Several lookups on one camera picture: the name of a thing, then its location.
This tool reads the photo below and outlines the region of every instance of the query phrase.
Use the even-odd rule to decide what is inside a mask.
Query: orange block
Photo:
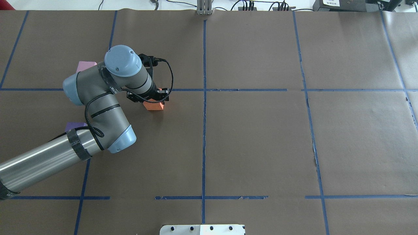
[[[148,111],[164,110],[164,105],[161,102],[159,102],[159,103],[144,102],[143,104]]]

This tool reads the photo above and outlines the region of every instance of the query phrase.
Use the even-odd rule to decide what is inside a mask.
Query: black box
[[[314,11],[367,11],[365,0],[315,0],[312,9]]]

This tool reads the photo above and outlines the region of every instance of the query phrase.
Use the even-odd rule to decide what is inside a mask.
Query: pink block
[[[97,65],[97,63],[96,62],[91,62],[91,61],[80,61],[79,65],[77,67],[77,72],[76,73],[81,72],[83,70],[86,70],[88,68],[91,68],[94,65]]]

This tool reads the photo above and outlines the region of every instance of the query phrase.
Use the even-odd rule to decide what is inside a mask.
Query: black cable
[[[256,2],[256,3],[275,3],[275,2],[268,2],[268,1],[256,1],[256,0],[254,0],[253,2]]]
[[[99,137],[104,137],[105,135],[103,134],[103,132],[101,130],[92,126],[92,124],[90,123],[90,120],[89,120],[89,113],[87,111],[89,110],[89,106],[90,106],[91,103],[93,103],[97,99],[99,99],[99,98],[101,98],[105,95],[109,95],[109,94],[112,94],[112,92],[106,92],[106,93],[103,93],[101,95],[96,96],[94,99],[90,100],[87,103],[86,108],[84,109],[84,118],[86,119],[87,126],[89,127],[90,130],[92,130],[92,132],[94,132]]]
[[[244,8],[244,2],[245,2],[245,3],[247,3],[247,1],[245,1],[245,0],[238,0],[238,1],[236,1],[236,2],[232,5],[231,10],[233,10],[233,9],[234,9],[234,6],[235,6],[237,3],[241,2],[241,1],[242,1],[242,8]]]
[[[285,7],[286,7],[286,4],[287,4],[286,1],[283,1],[278,10],[284,11]]]
[[[99,5],[99,8],[98,8],[97,10],[100,10],[100,7],[102,6],[103,1],[104,1],[104,0],[102,0],[102,2],[101,2],[101,3],[100,3],[100,5]]]
[[[270,11],[271,10],[271,8],[273,7],[273,5],[275,4],[275,3],[277,3],[277,8],[279,8],[280,7],[280,3],[279,2],[273,2],[272,4],[271,4],[271,6],[270,6],[270,8],[268,9],[268,11]]]
[[[296,10],[292,10],[292,11],[297,11],[297,10],[311,10],[311,11],[314,11],[314,10],[309,9],[309,8],[296,9]]]
[[[170,64],[169,64],[169,62],[168,62],[167,60],[165,60],[165,59],[161,59],[161,58],[155,58],[155,59],[157,59],[157,60],[159,60],[159,61],[162,61],[162,62],[167,63],[168,68],[170,69],[170,73],[171,73],[171,87],[170,87],[170,90],[168,91],[167,95],[166,95],[163,99],[161,99],[161,100],[159,100],[159,101],[149,101],[149,100],[144,99],[144,98],[143,98],[143,97],[141,97],[140,95],[135,94],[133,91],[131,91],[131,90],[129,90],[129,89],[122,89],[122,91],[126,91],[126,92],[129,92],[129,93],[132,93],[135,97],[139,98],[140,100],[142,100],[142,101],[144,101],[144,102],[148,102],[148,103],[158,104],[158,103],[161,103],[161,102],[163,102],[164,100],[166,100],[166,99],[168,98],[168,96],[171,94],[171,91],[173,90],[173,83],[174,83],[174,75],[173,75],[173,70],[171,69],[171,66],[170,66]]]
[[[225,8],[222,8],[222,7],[215,7],[214,9],[217,9],[217,8],[227,10],[227,9],[225,9]]]
[[[166,0],[167,2],[170,2],[170,3],[183,3],[183,4],[187,4],[187,5],[190,5],[190,6],[194,6],[194,7],[197,7],[196,5],[193,5],[193,4],[190,4],[190,3],[184,3],[184,2],[174,2],[174,1],[170,1],[170,0]]]

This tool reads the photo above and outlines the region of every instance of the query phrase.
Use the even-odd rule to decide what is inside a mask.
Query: purple block
[[[87,126],[86,123],[72,123],[72,122],[68,122],[67,126],[65,127],[65,131],[69,131],[71,129],[74,129],[76,127],[82,127],[82,126]]]

